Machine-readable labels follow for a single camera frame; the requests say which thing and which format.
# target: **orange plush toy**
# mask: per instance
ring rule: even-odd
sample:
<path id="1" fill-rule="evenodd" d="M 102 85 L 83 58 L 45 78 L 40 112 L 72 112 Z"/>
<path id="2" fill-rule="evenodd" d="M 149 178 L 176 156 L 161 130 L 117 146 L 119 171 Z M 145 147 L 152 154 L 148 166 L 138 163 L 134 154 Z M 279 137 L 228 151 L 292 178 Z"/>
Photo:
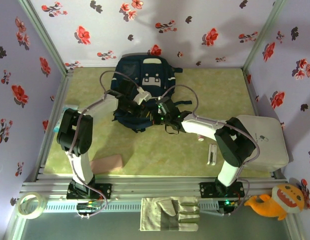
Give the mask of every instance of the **orange plush toy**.
<path id="1" fill-rule="evenodd" d="M 272 189 L 271 196 L 262 194 L 259 198 L 263 202 L 257 202 L 258 196 L 252 196 L 245 206 L 251 208 L 264 217 L 278 217 L 283 220 L 287 213 L 296 214 L 304 208 L 304 197 L 301 190 L 291 184 L 280 184 Z"/>

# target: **work glove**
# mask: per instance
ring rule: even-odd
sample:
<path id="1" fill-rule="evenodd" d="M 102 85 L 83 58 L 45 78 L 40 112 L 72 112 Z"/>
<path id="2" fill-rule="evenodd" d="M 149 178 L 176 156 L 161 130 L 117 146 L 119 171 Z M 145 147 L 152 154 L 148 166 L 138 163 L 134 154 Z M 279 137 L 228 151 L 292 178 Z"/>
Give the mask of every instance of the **work glove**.
<path id="1" fill-rule="evenodd" d="M 141 201 L 141 231 L 198 230 L 200 209 L 197 197 L 147 197 Z"/>

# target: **tape roll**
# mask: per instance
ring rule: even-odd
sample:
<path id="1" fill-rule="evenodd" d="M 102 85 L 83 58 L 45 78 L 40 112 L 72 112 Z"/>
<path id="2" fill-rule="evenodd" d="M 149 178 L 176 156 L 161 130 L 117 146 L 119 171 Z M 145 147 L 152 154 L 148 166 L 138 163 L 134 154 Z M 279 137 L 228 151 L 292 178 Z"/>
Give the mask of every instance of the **tape roll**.
<path id="1" fill-rule="evenodd" d="M 30 212 L 34 201 L 37 201 L 37 206 Z M 24 219 L 38 218 L 44 212 L 47 202 L 46 198 L 37 192 L 28 192 L 17 201 L 17 215 Z"/>

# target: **backpack strap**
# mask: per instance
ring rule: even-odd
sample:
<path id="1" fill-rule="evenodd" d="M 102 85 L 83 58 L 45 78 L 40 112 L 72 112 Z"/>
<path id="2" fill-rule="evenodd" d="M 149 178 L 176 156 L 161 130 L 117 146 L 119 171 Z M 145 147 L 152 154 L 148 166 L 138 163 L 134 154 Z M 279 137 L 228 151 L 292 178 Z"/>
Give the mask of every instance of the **backpack strap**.
<path id="1" fill-rule="evenodd" d="M 113 121 L 118 121 L 119 123 L 121 123 L 125 127 L 132 129 L 135 133 L 137 133 L 137 132 L 142 133 L 145 131 L 146 128 L 153 125 L 153 123 L 150 120 L 134 124 L 134 123 L 127 121 L 125 119 L 125 116 L 114 116 Z"/>
<path id="2" fill-rule="evenodd" d="M 171 69 L 172 69 L 172 71 L 173 71 L 173 73 L 182 73 L 183 72 L 183 68 L 180 68 L 180 67 L 172 67 L 172 66 L 170 66 L 171 67 Z"/>
<path id="3" fill-rule="evenodd" d="M 188 101 L 177 101 L 177 102 L 174 102 L 175 106 L 180 105 L 180 104 L 190 105 L 190 104 L 192 104 L 192 101 L 188 100 Z"/>

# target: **navy backpack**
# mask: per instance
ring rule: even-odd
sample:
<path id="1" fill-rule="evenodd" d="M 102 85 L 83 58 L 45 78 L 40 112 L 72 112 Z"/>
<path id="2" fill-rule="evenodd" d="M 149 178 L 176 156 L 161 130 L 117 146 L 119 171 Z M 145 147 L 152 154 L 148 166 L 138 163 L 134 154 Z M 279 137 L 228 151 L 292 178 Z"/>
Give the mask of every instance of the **navy backpack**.
<path id="1" fill-rule="evenodd" d="M 159 56 L 152 55 L 130 55 L 122 57 L 115 69 L 130 77 L 144 91 L 151 94 L 152 97 L 163 95 L 167 89 L 175 85 L 175 73 L 182 73 L 182 68 L 174 68 L 168 62 Z M 125 77 L 114 73 L 111 80 L 110 89 L 116 91 Z M 175 89 L 170 90 L 166 96 L 172 97 Z M 131 100 L 138 94 L 134 87 L 129 98 Z M 156 111 L 157 105 L 155 99 L 150 99 L 143 103 L 150 111 Z M 192 101 L 179 101 L 178 104 L 192 104 Z M 134 132 L 144 132 L 146 128 L 153 125 L 150 116 L 136 117 L 129 112 L 120 109 L 114 112 L 114 121 L 118 121 L 125 127 Z"/>

